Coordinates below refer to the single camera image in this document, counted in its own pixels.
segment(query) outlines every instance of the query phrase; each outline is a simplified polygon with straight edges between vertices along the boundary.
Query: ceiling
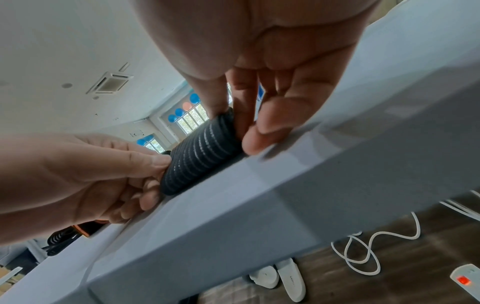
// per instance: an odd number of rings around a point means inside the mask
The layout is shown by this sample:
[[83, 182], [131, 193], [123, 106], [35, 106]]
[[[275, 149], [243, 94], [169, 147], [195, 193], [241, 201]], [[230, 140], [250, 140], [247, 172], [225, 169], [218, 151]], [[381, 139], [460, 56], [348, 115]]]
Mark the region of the ceiling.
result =
[[[0, 133], [84, 132], [138, 120], [184, 85], [127, 0], [4, 0], [0, 41]], [[127, 62], [124, 73], [134, 78], [118, 93], [86, 94]]]

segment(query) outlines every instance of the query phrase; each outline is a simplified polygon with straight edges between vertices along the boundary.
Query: air vent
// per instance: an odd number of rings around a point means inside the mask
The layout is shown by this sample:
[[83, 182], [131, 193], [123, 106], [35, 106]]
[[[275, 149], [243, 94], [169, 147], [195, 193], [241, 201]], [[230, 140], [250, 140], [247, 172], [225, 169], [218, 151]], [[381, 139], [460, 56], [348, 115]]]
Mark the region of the air vent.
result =
[[93, 85], [93, 87], [87, 92], [87, 94], [115, 94], [116, 92], [120, 91], [120, 89], [123, 88], [124, 85], [132, 78], [133, 76], [122, 75], [117, 72], [106, 72]]

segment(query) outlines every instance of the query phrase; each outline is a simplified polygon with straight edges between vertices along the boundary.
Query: pink balloon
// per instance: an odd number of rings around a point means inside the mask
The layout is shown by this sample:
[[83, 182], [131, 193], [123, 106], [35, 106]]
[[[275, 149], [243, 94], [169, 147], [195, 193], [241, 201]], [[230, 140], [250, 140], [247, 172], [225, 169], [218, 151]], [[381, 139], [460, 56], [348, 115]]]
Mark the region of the pink balloon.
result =
[[190, 111], [192, 109], [192, 104], [189, 102], [184, 102], [181, 106], [184, 111]]

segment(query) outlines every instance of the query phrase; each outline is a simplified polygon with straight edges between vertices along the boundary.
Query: red switch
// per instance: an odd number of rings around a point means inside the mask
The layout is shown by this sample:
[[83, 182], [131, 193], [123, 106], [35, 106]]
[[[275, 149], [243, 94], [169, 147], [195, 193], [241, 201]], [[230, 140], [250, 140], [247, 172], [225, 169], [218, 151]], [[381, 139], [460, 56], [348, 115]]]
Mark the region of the red switch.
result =
[[459, 276], [458, 278], [456, 278], [457, 281], [460, 282], [460, 284], [463, 284], [463, 285], [470, 285], [472, 283], [472, 281], [469, 280], [469, 278], [467, 278], [466, 276]]

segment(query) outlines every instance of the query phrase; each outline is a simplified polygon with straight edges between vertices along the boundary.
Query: brown floor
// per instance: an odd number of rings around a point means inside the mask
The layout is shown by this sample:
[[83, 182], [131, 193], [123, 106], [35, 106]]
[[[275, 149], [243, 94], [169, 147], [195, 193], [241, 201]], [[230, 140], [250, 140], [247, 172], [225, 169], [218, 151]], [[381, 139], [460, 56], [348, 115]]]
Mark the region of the brown floor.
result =
[[[472, 195], [458, 202], [480, 211], [480, 200]], [[417, 213], [421, 236], [404, 240], [382, 235], [375, 238], [372, 249], [381, 263], [381, 273], [364, 276], [348, 268], [330, 247], [297, 258], [306, 284], [304, 303], [321, 304], [474, 304], [478, 303], [450, 279], [458, 266], [473, 263], [480, 266], [480, 222], [456, 213], [442, 205]], [[415, 234], [415, 222], [405, 216], [377, 231], [404, 235]], [[373, 232], [360, 238], [368, 243]], [[338, 242], [343, 251], [346, 241]], [[366, 250], [352, 244], [350, 258], [363, 258]], [[370, 261], [361, 270], [372, 271]], [[248, 284], [241, 278], [204, 292], [199, 303], [280, 304], [293, 303], [281, 283], [275, 289]]]

